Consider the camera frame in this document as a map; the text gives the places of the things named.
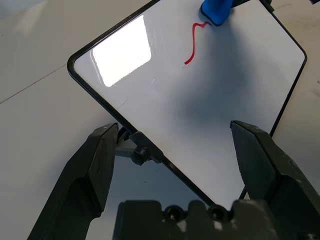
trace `white whiteboard surface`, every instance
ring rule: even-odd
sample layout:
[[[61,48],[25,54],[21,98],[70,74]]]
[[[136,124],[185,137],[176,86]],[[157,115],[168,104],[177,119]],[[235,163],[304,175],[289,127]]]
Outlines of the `white whiteboard surface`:
[[[75,61],[75,71],[215,203],[244,187],[231,120],[270,132],[305,60],[259,0],[219,27],[202,0],[160,0]]]

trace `blue object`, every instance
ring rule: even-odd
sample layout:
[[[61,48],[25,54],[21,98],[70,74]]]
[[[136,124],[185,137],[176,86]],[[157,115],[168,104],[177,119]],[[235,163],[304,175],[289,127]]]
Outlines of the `blue object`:
[[[214,25],[219,26],[227,20],[234,0],[204,0],[200,11]]]

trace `red marker line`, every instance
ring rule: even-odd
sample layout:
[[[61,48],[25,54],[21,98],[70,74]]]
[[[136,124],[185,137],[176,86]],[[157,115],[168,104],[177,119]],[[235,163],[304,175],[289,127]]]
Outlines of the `red marker line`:
[[[191,54],[191,57],[187,61],[184,62],[185,65],[189,64],[192,61],[192,59],[194,58],[195,53],[196,53],[196,36],[195,36],[196,26],[204,28],[207,24],[212,26],[212,24],[208,21],[205,21],[203,24],[196,22],[192,25],[192,41],[193,41],[192,54]]]

